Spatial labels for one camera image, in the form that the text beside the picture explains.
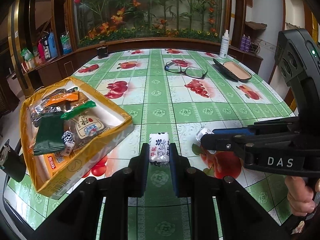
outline green packet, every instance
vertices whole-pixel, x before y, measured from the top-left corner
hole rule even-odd
[[[74,118],[75,116],[81,114],[86,109],[92,108],[92,107],[95,107],[95,106],[96,106],[96,103],[93,102],[92,100],[89,100],[89,101],[85,102],[84,104],[73,108],[70,112],[64,113],[61,116],[61,119],[69,120],[69,119]]]
[[[41,115],[34,155],[60,152],[65,148],[63,135],[63,112],[46,113]]]

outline barcode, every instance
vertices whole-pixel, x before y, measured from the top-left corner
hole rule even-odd
[[[59,181],[56,185],[54,185],[53,190],[54,190],[54,194],[57,195],[59,194],[62,189],[67,186],[69,183],[71,182],[70,179],[64,179]]]

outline water bottle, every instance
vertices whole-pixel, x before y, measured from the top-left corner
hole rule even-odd
[[[250,39],[250,36],[248,36],[247,39],[245,40],[244,51],[249,52],[250,46],[251,46],[251,39]]]
[[[58,56],[58,52],[57,52],[57,47],[54,43],[54,34],[53,32],[50,32],[49,38],[48,38],[48,43],[49,43],[49,48],[50,48],[50,53],[51,53],[51,57],[57,57]]]
[[[247,39],[247,37],[243,34],[243,36],[241,37],[241,41],[240,41],[240,50],[244,51],[244,46],[245,46],[245,40]]]

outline pink bottle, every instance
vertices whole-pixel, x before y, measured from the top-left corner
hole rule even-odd
[[[38,41],[38,52],[39,52],[39,57],[40,57],[42,60],[45,60],[45,57],[44,57],[44,48],[43,48],[43,45],[41,44],[41,41]]]

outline green checkered tablecloth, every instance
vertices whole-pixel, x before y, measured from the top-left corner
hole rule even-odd
[[[221,63],[235,61],[249,71],[252,78],[246,83],[228,79],[212,66],[213,57]],[[167,62],[174,62],[182,69],[186,66],[208,69],[206,78],[200,80],[208,97],[185,86],[193,78],[166,72]],[[95,64],[99,68],[90,68]],[[204,125],[212,129],[235,128],[294,116],[258,75],[231,57],[221,59],[210,53],[175,49],[116,52],[105,59],[90,60],[73,76],[121,106],[132,116],[135,125],[134,131],[108,154],[106,172],[98,179],[126,167],[132,157],[139,155],[150,133],[168,132],[170,142],[176,143],[179,153],[189,159],[191,166],[204,170],[207,164],[192,151],[192,144],[198,144],[195,135]],[[242,168],[236,179],[279,224],[289,217],[284,176]],[[10,179],[4,197],[35,229],[83,180],[57,201],[36,193],[26,175],[21,183]],[[190,239],[189,205],[190,200],[174,196],[170,169],[151,165],[145,195],[128,203],[129,239],[162,239],[164,236],[168,240]],[[222,237],[219,216],[217,218]]]

